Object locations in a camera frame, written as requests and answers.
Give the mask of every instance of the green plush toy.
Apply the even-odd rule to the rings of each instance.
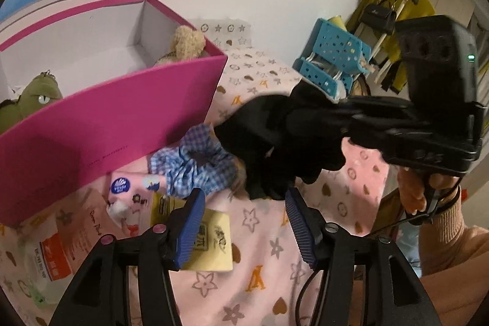
[[[0,104],[0,134],[46,105],[62,98],[58,83],[49,71],[37,75],[25,87],[18,100],[5,100]]]

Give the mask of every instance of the yellow package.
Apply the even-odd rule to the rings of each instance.
[[[183,199],[155,192],[150,211],[141,214],[141,230],[145,231],[155,224],[164,224],[173,209],[182,208],[184,205]],[[194,250],[182,269],[209,272],[233,269],[231,227],[228,214],[205,209],[194,243]]]

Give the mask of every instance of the blue shelf organizer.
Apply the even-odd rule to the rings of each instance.
[[[358,74],[368,74],[369,70],[360,65],[362,57],[370,59],[371,48],[356,36],[342,30],[327,20],[320,19],[321,28],[312,51],[319,57],[333,64],[341,71],[338,80],[350,94],[353,82]],[[338,81],[304,57],[299,73],[324,90],[329,96],[336,98]]]

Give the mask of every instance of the plush toy eye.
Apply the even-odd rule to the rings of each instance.
[[[47,104],[48,102],[51,101],[51,97],[48,96],[39,96],[38,97],[39,104]]]

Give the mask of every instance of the yellow jacket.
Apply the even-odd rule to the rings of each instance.
[[[366,5],[370,5],[372,3],[376,4],[378,1],[380,0],[361,0],[360,4],[348,20],[348,23],[346,24],[346,29],[349,32],[355,32],[360,24],[359,19]],[[403,0],[397,0],[394,6],[394,10],[396,10],[400,6],[402,1]],[[420,0],[417,5],[415,5],[412,1],[408,1],[404,6],[403,11],[398,16],[397,20],[407,20],[409,18],[426,17],[435,14],[435,9],[433,8],[429,0]],[[375,32],[375,34],[377,38],[381,36],[379,32]],[[382,42],[382,49],[388,54],[390,62],[394,63],[400,60],[400,48],[398,45],[397,37],[395,36],[395,32],[392,36],[386,37],[386,39]],[[406,69],[403,65],[400,65],[394,80],[394,84],[392,86],[394,86],[395,89],[400,92],[406,82]]]

